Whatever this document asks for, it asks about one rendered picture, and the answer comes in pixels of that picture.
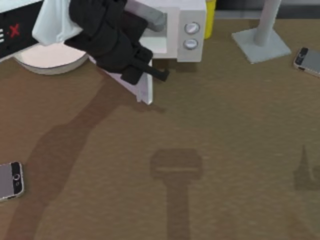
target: black robot arm segment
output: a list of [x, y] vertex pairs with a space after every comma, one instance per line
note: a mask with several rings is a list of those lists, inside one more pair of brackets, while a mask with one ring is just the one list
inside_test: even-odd
[[83, 31], [64, 44], [85, 51], [96, 65], [136, 85], [143, 73], [165, 81], [169, 71], [159, 71], [149, 62], [153, 53], [139, 42], [148, 22], [125, 11], [127, 0], [71, 0], [70, 19]]

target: knob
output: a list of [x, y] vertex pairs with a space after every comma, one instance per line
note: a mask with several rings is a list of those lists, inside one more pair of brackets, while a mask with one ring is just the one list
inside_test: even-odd
[[200, 31], [200, 25], [196, 22], [192, 22], [185, 25], [184, 30], [187, 34], [193, 35]]
[[184, 47], [188, 50], [194, 50], [198, 47], [198, 41], [195, 39], [189, 39], [184, 41]]

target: gray phone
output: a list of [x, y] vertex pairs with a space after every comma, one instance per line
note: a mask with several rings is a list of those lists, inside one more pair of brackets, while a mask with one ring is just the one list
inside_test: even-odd
[[23, 177], [21, 163], [11, 162], [0, 165], [0, 202], [19, 197], [24, 193]]
[[293, 65], [296, 69], [320, 77], [320, 52], [303, 47], [296, 56]]

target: phone camera lens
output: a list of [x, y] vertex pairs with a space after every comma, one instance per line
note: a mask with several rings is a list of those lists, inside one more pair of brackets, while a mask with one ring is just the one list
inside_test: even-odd
[[18, 181], [20, 179], [20, 175], [19, 174], [15, 174], [13, 176], [13, 180]]

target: yellow cup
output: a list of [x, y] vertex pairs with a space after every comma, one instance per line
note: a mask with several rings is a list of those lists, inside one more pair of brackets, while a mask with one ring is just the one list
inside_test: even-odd
[[208, 39], [212, 35], [214, 20], [215, 20], [215, 11], [216, 11], [217, 0], [207, 0], [206, 1], [206, 24], [205, 24], [205, 34], [204, 39]]

